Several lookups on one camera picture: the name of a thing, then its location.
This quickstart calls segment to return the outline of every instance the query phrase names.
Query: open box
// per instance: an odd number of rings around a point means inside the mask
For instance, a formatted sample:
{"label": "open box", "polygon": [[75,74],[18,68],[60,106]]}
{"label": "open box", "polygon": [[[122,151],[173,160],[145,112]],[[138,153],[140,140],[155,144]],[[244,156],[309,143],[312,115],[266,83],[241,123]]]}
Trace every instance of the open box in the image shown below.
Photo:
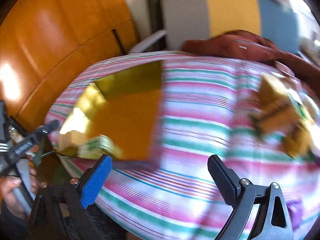
{"label": "open box", "polygon": [[113,143],[113,168],[156,168],[161,78],[162,62],[156,61],[90,83],[60,129],[58,152],[77,157],[80,145],[103,135]]}

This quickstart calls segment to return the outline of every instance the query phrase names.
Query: striped tablecloth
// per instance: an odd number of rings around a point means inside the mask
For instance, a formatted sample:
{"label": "striped tablecloth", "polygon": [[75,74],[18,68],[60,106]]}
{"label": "striped tablecloth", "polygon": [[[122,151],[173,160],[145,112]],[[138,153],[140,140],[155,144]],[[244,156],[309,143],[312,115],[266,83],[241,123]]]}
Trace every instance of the striped tablecloth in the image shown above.
{"label": "striped tablecloth", "polygon": [[[294,236],[302,239],[319,214],[320,169],[309,158],[280,152],[281,133],[266,143],[254,136],[248,114],[260,107],[253,95],[269,66],[165,51],[112,58],[83,71],[53,104],[46,122],[63,122],[89,82],[156,60],[164,60],[165,77],[160,169],[112,170],[97,205],[143,239],[212,240],[232,210],[207,170],[208,156],[218,154],[240,178],[265,186],[276,181],[286,202],[301,201],[303,221]],[[61,161],[74,177],[93,165],[81,159]],[[253,222],[250,217],[241,239],[248,237]]]}

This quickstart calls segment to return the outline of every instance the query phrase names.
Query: maroon fabric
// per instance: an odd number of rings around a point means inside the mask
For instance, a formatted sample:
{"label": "maroon fabric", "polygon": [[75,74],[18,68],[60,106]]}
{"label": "maroon fabric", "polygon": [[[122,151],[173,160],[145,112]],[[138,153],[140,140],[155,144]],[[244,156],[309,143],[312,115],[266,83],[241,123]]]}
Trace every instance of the maroon fabric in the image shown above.
{"label": "maroon fabric", "polygon": [[281,51],[272,41],[248,31],[232,31],[207,41],[189,40],[182,51],[201,56],[229,57],[275,66],[278,61],[307,83],[320,98],[320,68],[290,52]]}

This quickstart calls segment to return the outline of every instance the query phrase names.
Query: wooden cabinet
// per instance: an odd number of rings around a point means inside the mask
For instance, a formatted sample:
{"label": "wooden cabinet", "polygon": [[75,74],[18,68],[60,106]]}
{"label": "wooden cabinet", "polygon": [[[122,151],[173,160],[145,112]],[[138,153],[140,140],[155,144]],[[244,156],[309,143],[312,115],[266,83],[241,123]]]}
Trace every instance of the wooden cabinet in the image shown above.
{"label": "wooden cabinet", "polygon": [[138,42],[125,0],[18,0],[0,26],[0,99],[33,129],[81,71],[121,55],[119,42]]}

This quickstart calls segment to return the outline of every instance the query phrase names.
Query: screw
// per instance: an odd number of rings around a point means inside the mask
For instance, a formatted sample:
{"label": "screw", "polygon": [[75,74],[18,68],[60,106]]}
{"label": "screw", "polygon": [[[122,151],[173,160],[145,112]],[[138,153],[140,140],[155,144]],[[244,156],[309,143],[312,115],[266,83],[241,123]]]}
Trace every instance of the screw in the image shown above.
{"label": "screw", "polygon": [[45,188],[45,187],[47,187],[47,185],[48,185],[48,183],[42,182],[42,183],[40,184],[40,187],[41,187],[41,188]]}
{"label": "screw", "polygon": [[272,183],[272,186],[273,186],[275,189],[278,189],[278,188],[280,187],[279,184],[276,183],[276,182],[273,182],[273,183]]}
{"label": "screw", "polygon": [[243,185],[249,185],[250,184],[250,180],[248,180],[248,179],[241,179],[240,182]]}
{"label": "screw", "polygon": [[70,184],[72,184],[72,185],[78,184],[78,182],[79,182],[79,179],[77,179],[77,178],[73,178],[70,180]]}

